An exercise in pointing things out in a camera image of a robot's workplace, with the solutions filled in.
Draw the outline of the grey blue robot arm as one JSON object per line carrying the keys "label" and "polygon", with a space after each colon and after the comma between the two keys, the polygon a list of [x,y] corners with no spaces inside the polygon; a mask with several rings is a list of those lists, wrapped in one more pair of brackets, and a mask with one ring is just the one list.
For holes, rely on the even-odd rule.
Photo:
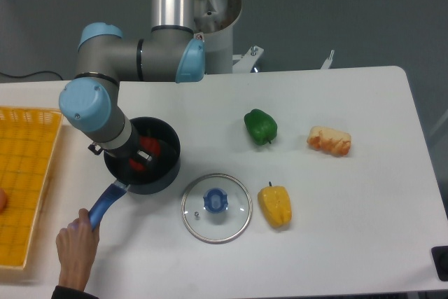
{"label": "grey blue robot arm", "polygon": [[122,81],[198,82],[205,73],[205,50],[195,38],[196,0],[152,0],[148,39],[123,40],[122,31],[103,22],[84,28],[76,76],[59,95],[66,119],[92,140],[90,150],[154,165],[156,152],[140,142],[135,126],[118,106]]}

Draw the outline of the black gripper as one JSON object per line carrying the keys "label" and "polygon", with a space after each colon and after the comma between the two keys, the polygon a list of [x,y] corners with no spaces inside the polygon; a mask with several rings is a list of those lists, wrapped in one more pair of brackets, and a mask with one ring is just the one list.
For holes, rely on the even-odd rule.
{"label": "black gripper", "polygon": [[135,155],[139,158],[137,161],[140,163],[153,163],[154,156],[152,153],[140,151],[139,133],[134,127],[123,130],[119,137],[108,143],[91,143],[88,146],[88,150],[94,155],[103,155],[104,162],[109,160],[118,161],[124,160],[125,162]]}

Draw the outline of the person's hand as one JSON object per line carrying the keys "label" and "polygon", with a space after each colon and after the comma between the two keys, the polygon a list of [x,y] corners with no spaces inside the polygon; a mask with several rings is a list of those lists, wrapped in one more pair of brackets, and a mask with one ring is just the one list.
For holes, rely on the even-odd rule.
{"label": "person's hand", "polygon": [[85,290],[99,241],[99,226],[93,229],[88,210],[80,209],[78,218],[62,228],[56,237],[60,286]]}

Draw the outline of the dark sleeve forearm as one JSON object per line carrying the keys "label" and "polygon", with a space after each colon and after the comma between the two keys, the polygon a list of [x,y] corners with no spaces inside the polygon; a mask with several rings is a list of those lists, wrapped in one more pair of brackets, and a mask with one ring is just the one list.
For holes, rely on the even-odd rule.
{"label": "dark sleeve forearm", "polygon": [[98,297],[74,288],[56,286],[51,299],[98,299]]}

